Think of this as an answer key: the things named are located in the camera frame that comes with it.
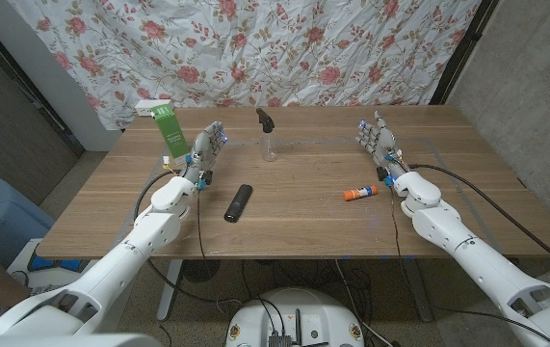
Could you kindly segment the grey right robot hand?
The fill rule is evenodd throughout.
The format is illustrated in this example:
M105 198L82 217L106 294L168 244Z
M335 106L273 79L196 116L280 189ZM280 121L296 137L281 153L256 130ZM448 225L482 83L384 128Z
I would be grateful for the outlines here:
M375 112L375 124L362 120L358 125L355 140L371 156L381 173L386 173L392 181L408 172L402 159L402 152L384 118Z

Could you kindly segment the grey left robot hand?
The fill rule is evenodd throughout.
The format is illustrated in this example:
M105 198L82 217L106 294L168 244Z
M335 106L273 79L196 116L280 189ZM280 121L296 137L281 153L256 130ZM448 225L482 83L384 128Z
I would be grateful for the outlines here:
M226 142L227 137L223 133L221 121L214 121L208 125L196 136L187 168L182 176L197 184L200 176L213 168L216 157Z

